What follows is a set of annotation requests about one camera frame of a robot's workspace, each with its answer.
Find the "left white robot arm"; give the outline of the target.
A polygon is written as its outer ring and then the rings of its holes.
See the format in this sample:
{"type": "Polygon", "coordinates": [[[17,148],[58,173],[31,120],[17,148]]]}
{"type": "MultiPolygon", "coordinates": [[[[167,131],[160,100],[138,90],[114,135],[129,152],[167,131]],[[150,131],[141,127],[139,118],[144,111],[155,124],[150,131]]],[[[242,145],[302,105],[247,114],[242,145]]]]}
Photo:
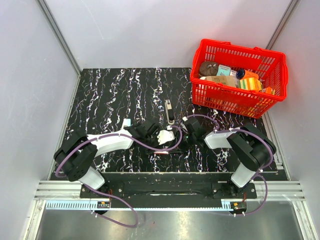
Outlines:
{"type": "Polygon", "coordinates": [[[75,132],[53,155],[57,164],[55,176],[67,178],[69,182],[81,182],[98,198],[106,196],[109,190],[106,179],[92,166],[95,158],[115,151],[128,150],[134,144],[157,151],[165,144],[164,135],[171,134],[170,131],[161,129],[159,124],[147,120],[136,124],[130,124],[130,121],[125,118],[122,128],[114,132],[75,132]]]}

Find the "staple box with staples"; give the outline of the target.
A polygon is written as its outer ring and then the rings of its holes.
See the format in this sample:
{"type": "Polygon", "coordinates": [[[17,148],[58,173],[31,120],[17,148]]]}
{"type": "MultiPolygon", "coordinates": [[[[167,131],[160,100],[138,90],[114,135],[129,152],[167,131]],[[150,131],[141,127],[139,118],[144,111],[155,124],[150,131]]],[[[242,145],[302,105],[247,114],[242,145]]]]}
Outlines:
{"type": "Polygon", "coordinates": [[[147,155],[174,155],[174,154],[183,154],[185,151],[180,149],[180,148],[173,148],[169,150],[168,148],[163,148],[163,149],[147,149],[145,153],[147,155]]]}

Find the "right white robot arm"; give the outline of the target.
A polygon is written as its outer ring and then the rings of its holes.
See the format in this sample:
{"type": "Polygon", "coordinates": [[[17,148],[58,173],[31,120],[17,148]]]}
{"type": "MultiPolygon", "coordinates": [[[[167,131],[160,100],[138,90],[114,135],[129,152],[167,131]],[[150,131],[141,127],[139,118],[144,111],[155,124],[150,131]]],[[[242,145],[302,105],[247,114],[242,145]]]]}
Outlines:
{"type": "Polygon", "coordinates": [[[230,178],[227,192],[231,197],[239,198],[245,193],[245,186],[250,180],[272,163],[276,146],[251,122],[237,128],[208,132],[196,119],[197,116],[193,114],[183,118],[186,135],[180,145],[197,145],[211,150],[232,149],[240,164],[230,178]]]}

